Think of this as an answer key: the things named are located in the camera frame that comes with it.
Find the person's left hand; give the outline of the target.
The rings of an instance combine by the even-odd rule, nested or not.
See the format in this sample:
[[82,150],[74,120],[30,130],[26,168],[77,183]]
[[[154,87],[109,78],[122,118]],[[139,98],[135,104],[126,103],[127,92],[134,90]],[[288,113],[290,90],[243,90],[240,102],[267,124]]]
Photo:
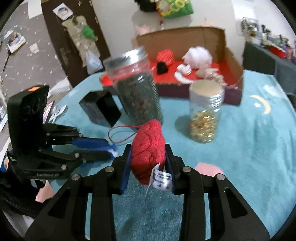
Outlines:
[[50,185],[49,181],[46,181],[45,186],[41,188],[36,196],[36,201],[43,203],[49,198],[52,198],[55,195],[55,192]]

